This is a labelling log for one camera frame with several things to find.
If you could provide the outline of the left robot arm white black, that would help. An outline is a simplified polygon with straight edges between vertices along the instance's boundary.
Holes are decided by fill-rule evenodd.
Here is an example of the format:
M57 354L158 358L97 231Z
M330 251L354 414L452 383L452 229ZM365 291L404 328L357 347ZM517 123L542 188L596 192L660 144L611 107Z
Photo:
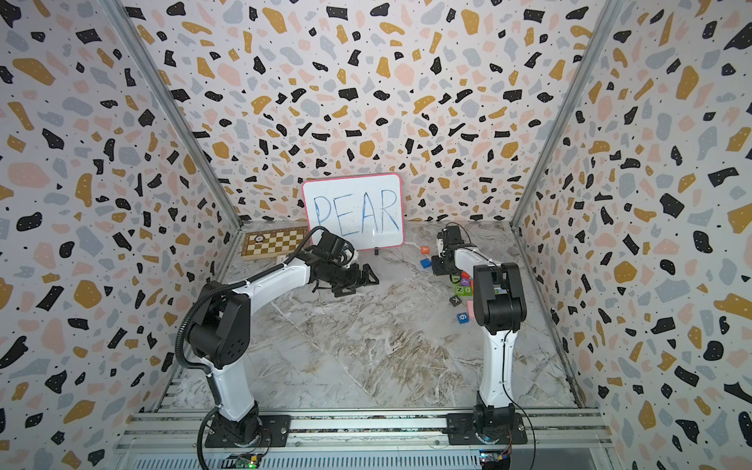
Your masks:
M380 280L346 239L316 226L282 262L245 280L209 281L186 313L175 339L174 357L200 370L215 403L211 424L231 443L248 446L262 430L259 406L246 375L253 314L288 292L313 285L341 298Z

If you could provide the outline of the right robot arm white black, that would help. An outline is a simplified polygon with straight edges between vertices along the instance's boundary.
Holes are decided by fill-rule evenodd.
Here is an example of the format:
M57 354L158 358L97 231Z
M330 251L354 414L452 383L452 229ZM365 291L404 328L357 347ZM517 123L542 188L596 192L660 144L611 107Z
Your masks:
M495 441L514 427L517 402L512 393L514 347L527 318L521 272L515 262L498 262L463 238L463 229L448 225L437 234L438 254L431 258L436 276L468 274L473 282L472 315L483 329L484 362L477 403L475 434Z

